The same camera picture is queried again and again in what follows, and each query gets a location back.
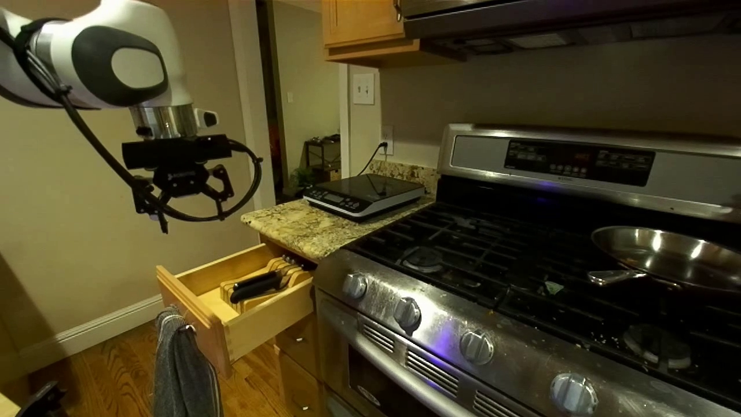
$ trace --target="oven door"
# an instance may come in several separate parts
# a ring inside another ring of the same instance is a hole
[[[318,316],[321,383],[356,416],[469,416],[402,369],[393,344],[372,336],[354,310],[318,292]]]

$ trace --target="open drawer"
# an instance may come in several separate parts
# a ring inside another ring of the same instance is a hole
[[[229,373],[233,359],[313,314],[313,279],[299,266],[278,292],[241,303],[225,299],[225,283],[268,272],[273,261],[281,261],[281,250],[259,243],[175,275],[157,266],[164,307],[175,307],[195,326],[197,345],[218,373]]]

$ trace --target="oven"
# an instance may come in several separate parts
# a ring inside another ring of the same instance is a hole
[[[596,245],[606,224],[741,250],[737,143],[449,125],[435,205],[318,270],[329,409],[739,416],[741,272],[718,287],[591,280],[629,266]]]

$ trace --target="light switch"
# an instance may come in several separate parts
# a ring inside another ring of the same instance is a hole
[[[352,75],[352,105],[371,107],[374,99],[372,75]]]

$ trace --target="granite countertop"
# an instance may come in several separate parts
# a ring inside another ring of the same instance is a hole
[[[425,194],[414,205],[398,207],[363,222],[315,208],[305,200],[256,208],[244,213],[241,221],[268,242],[275,242],[310,261],[320,261],[342,245],[435,202],[437,170],[372,162],[369,171],[422,184]]]

